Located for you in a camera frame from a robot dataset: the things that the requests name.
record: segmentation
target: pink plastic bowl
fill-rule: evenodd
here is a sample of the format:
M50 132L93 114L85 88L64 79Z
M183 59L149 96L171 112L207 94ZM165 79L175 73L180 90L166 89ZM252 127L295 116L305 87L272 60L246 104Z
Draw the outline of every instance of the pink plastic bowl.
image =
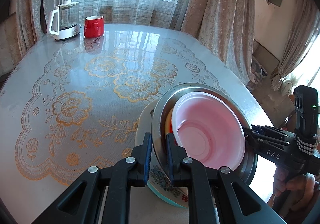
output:
M244 156L245 140L239 120L222 100L204 92L182 96L172 112L176 142L204 166L235 170Z

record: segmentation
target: yellow bowl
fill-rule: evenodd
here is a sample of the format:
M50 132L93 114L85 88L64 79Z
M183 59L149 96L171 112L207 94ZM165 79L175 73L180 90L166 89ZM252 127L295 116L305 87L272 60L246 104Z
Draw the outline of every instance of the yellow bowl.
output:
M172 117L172 111L173 108L169 111L167 118L165 119L164 123L164 134L167 136L168 133L173 133L172 131L172 123L171 123L171 117Z

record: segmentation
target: metal screw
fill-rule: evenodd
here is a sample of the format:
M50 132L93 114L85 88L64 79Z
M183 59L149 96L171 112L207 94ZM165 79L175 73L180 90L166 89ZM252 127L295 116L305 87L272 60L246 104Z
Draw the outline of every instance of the metal screw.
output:
M222 173L228 174L228 173L230 173L230 168L227 166L223 166L223 167L221 167L220 171Z
M185 158L183 158L183 162L184 163L192 163L192 158L190 158L190 157L185 157Z
M127 158L125 159L125 161L126 161L127 163L134 163L134 162L136 161L136 159L135 159L134 157L132 157L132 156L129 156L129 157L127 157Z
M98 167L96 167L95 165L90 166L90 167L88 168L88 172L90 172L90 173L95 173L95 172L97 172L97 171L98 171Z

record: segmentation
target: red mug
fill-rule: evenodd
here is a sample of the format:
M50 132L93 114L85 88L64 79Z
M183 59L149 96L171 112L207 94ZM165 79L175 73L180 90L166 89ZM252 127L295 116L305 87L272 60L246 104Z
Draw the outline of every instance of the red mug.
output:
M103 16L87 17L84 23L84 36L87 38L100 37L104 33Z

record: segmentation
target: white kettle handle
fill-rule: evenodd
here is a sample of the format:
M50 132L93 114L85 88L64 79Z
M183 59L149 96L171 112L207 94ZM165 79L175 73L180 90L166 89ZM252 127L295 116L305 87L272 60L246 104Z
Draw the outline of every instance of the white kettle handle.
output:
M49 23L48 23L48 26L47 26L47 34L51 35L51 36L58 36L59 35L59 27L57 26L57 30L58 31L54 31L52 30L52 24L53 24L53 19L54 19L54 15L56 13L58 13L59 9L55 9L53 11L50 12L49 14Z

